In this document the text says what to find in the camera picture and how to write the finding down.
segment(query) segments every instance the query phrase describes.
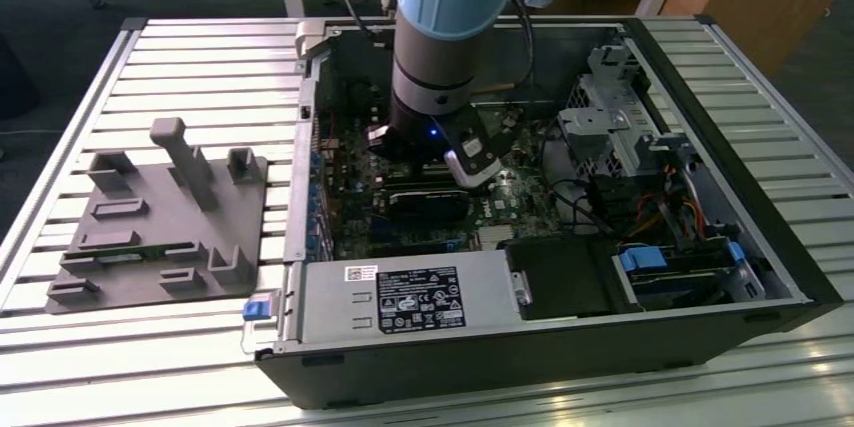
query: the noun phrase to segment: dark floor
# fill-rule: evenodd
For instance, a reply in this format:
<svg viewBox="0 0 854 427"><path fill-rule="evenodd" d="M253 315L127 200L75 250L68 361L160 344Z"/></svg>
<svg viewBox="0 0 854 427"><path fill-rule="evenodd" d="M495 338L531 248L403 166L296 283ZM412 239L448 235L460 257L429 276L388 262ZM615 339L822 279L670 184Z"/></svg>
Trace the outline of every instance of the dark floor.
<svg viewBox="0 0 854 427"><path fill-rule="evenodd" d="M50 155L61 130L127 17L285 15L281 0L0 0L0 35L41 93L40 106L0 121L0 237ZM344 15L339 0L305 0L309 15ZM854 165L854 0L836 0L775 85L848 165ZM10 132L32 131L37 133Z"/></svg>

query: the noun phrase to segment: motherboard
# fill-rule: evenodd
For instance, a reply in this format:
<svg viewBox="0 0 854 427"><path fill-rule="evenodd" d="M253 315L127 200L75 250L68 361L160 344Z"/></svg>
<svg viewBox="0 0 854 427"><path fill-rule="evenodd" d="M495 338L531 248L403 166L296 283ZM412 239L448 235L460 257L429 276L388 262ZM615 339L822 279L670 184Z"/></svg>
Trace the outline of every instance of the motherboard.
<svg viewBox="0 0 854 427"><path fill-rule="evenodd" d="M506 110L480 115L498 125ZM463 190L441 162L397 164L368 152L364 132L376 118L329 119L321 134L335 259L491 250L504 240L560 232L534 129L522 129L493 179Z"/></svg>

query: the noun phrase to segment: blue drive bracket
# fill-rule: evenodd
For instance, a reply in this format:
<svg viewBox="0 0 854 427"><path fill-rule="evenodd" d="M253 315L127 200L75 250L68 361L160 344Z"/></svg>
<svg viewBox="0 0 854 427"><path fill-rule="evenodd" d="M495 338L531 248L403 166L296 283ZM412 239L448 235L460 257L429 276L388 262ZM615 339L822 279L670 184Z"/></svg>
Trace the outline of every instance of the blue drive bracket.
<svg viewBox="0 0 854 427"><path fill-rule="evenodd" d="M662 269L667 267L667 261L658 247L631 247L619 254L619 262L623 271L631 273L639 269Z"/></svg>

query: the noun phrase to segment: electronic component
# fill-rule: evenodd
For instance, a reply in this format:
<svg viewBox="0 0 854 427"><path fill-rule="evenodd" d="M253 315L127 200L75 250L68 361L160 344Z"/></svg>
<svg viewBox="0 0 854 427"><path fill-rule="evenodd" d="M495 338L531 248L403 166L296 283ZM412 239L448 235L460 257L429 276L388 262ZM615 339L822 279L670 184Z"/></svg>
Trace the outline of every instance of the electronic component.
<svg viewBox="0 0 854 427"><path fill-rule="evenodd" d="M524 277L531 302L522 318L591 317L632 312L610 258L582 237L510 242L507 262Z"/></svg>
<svg viewBox="0 0 854 427"><path fill-rule="evenodd" d="M385 213L403 223L459 222L468 213L468 194L461 190L392 194Z"/></svg>
<svg viewBox="0 0 854 427"><path fill-rule="evenodd" d="M512 227L510 225L493 225L477 229L477 243L480 250L495 250L498 244L512 239Z"/></svg>

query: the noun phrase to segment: gray plastic holder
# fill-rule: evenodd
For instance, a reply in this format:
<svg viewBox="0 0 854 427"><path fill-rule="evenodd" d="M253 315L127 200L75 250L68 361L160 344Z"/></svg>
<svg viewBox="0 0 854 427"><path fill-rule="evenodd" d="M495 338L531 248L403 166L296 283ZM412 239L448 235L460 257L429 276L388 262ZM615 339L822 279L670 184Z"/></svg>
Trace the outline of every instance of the gray plastic holder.
<svg viewBox="0 0 854 427"><path fill-rule="evenodd" d="M135 166L121 151L95 155L95 189L48 290L48 313L255 290L267 159L235 148L208 162L184 130L180 118L151 127L171 164Z"/></svg>

